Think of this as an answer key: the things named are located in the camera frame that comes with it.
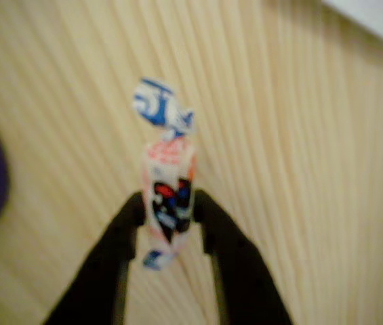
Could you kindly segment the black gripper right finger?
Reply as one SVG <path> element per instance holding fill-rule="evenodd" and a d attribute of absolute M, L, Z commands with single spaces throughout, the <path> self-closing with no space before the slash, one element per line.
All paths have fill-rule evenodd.
<path fill-rule="evenodd" d="M 210 256 L 221 324 L 291 324 L 289 312 L 256 245 L 204 190 L 194 219 Z"/>

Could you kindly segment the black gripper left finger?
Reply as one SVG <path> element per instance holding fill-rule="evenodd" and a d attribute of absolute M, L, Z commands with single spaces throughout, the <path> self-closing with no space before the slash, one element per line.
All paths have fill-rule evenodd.
<path fill-rule="evenodd" d="M 142 193 L 132 194 L 87 254 L 45 324 L 124 324 L 129 264 L 144 223 Z"/>

